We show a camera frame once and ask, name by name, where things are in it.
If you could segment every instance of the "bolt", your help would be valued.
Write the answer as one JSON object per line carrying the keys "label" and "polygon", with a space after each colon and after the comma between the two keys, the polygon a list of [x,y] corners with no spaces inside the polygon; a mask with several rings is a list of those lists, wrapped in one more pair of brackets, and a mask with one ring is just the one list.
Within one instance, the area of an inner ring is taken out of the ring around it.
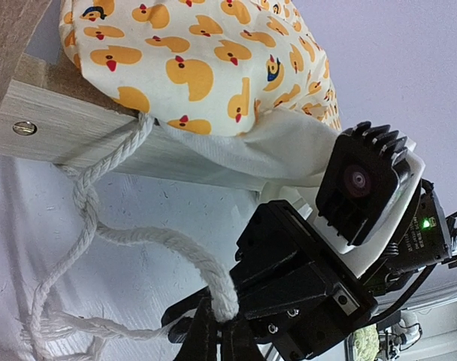
{"label": "bolt", "polygon": [[18,122],[13,125],[13,131],[18,135],[34,135],[37,130],[37,126],[31,122]]}
{"label": "bolt", "polygon": [[347,297],[344,296],[344,295],[339,296],[339,303],[340,303],[342,306],[346,305],[346,304],[348,303]]}
{"label": "bolt", "polygon": [[298,353],[295,351],[290,353],[290,359],[291,361],[301,361],[304,357],[301,357]]}
{"label": "bolt", "polygon": [[299,313],[300,311],[297,308],[294,308],[293,310],[287,311],[287,316],[289,316],[290,318],[294,318],[297,317]]}
{"label": "bolt", "polygon": [[279,328],[275,326],[273,323],[268,325],[268,331],[272,334],[275,335],[277,332],[279,332]]}

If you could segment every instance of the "screw head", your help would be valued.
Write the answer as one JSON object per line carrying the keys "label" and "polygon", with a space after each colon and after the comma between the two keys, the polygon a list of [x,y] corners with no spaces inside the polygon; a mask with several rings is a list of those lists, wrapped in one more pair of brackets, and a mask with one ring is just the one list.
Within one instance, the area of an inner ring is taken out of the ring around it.
{"label": "screw head", "polygon": [[344,305],[346,305],[348,303],[349,300],[347,299],[346,296],[340,295],[339,298],[338,298],[338,301],[342,306],[344,306]]}
{"label": "screw head", "polygon": [[289,316],[290,318],[297,317],[298,314],[300,314],[300,311],[297,308],[294,308],[293,310],[288,310],[287,311],[287,316]]}
{"label": "screw head", "polygon": [[276,334],[277,332],[279,332],[279,328],[277,326],[275,326],[273,323],[271,323],[270,325],[268,325],[268,331],[274,335]]}
{"label": "screw head", "polygon": [[18,122],[13,125],[13,131],[18,135],[34,135],[37,130],[37,126],[31,122]]}

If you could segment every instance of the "white rope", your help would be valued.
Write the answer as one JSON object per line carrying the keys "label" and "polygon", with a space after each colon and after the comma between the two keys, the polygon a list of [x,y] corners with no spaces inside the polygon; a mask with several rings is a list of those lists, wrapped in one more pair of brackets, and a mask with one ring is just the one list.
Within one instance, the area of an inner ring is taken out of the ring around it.
{"label": "white rope", "polygon": [[[172,326],[171,324],[156,330],[129,330],[124,325],[99,317],[81,319],[62,312],[51,314],[49,318],[42,317],[43,307],[47,301],[50,288],[86,252],[96,233],[105,240],[118,245],[157,242],[177,251],[200,270],[201,277],[207,283],[213,298],[212,308],[215,318],[219,322],[226,322],[237,315],[238,298],[229,270],[218,263],[211,254],[192,239],[179,232],[156,227],[115,230],[98,220],[98,195],[93,184],[131,156],[144,143],[152,128],[153,118],[141,114],[134,132],[114,152],[96,164],[88,167],[80,174],[72,168],[60,166],[67,176],[76,178],[73,198],[75,206],[83,218],[84,225],[77,242],[35,290],[28,328],[22,331],[22,339],[30,341],[32,344],[35,359],[100,361],[101,353],[111,339],[129,338],[136,341],[146,341],[166,336]],[[80,331],[93,335],[92,343],[85,353],[54,357],[47,349],[48,341],[67,338]]]}

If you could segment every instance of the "camera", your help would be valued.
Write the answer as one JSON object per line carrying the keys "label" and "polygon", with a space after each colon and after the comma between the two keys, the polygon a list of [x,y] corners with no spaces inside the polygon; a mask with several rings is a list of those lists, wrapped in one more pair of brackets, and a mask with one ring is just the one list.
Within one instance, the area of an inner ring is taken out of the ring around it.
{"label": "camera", "polygon": [[370,122],[337,137],[316,206],[348,245],[368,241],[407,188],[406,140],[390,126]]}

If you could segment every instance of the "wooden board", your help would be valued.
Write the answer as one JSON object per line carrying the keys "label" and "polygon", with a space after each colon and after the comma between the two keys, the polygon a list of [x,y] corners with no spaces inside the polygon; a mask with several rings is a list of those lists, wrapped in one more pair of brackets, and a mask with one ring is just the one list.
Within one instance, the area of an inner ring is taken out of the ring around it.
{"label": "wooden board", "polygon": [[[49,79],[37,85],[50,86]],[[62,82],[52,85],[64,91]],[[135,124],[133,114],[121,114],[39,86],[11,82],[0,109],[0,154],[86,167],[111,152]],[[90,88],[79,89],[84,94]],[[100,104],[103,99],[111,108],[116,107],[104,96],[95,97],[93,102]],[[38,131],[30,136],[16,134],[13,124],[20,121],[34,123]],[[247,190],[260,190],[265,183],[205,159],[169,138],[160,127],[118,171]]]}
{"label": "wooden board", "polygon": [[118,105],[85,80],[64,53],[60,53],[60,60],[56,65],[23,54],[13,79],[136,117],[135,111]]}
{"label": "wooden board", "polygon": [[0,1],[0,105],[18,60],[51,0]]}

